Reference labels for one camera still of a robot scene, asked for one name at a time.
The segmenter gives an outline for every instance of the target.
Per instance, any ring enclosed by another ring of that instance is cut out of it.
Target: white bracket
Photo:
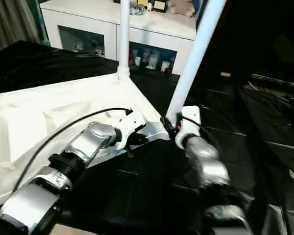
[[[182,116],[189,118],[198,124],[201,123],[200,111],[197,106],[183,107],[182,108]],[[179,148],[184,149],[182,142],[183,142],[184,138],[189,134],[194,134],[196,136],[200,136],[199,127],[186,119],[182,119],[181,120],[181,129],[175,137],[175,143]]]

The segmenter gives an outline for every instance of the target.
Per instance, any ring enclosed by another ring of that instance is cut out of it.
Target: shelf
[[[82,16],[94,20],[120,24],[121,6],[113,0],[50,0],[42,3],[42,9]],[[194,40],[196,20],[169,12],[145,12],[142,16],[130,16],[130,27],[155,33]]]

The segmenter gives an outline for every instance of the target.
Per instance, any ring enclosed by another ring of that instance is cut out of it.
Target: glass cabinet door
[[[129,63],[140,68],[172,73],[176,51],[130,42]]]
[[[105,57],[104,35],[58,26],[64,50]]]

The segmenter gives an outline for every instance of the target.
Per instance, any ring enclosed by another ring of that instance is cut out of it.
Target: curtain
[[[4,47],[19,40],[40,43],[26,0],[0,0],[0,41]]]

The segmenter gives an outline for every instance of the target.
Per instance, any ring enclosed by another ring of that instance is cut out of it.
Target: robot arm
[[[49,166],[4,203],[0,210],[0,235],[49,234],[62,211],[63,199],[99,150],[110,146],[123,149],[127,138],[144,125],[143,117],[134,112],[118,128],[91,122],[60,154],[49,157]]]
[[[182,116],[200,122],[197,106],[183,107]],[[218,150],[200,137],[197,125],[186,119],[181,120],[175,142],[185,149],[190,164],[196,167],[205,210],[207,230],[204,234],[252,235],[241,197],[231,186],[227,168],[219,160]]]

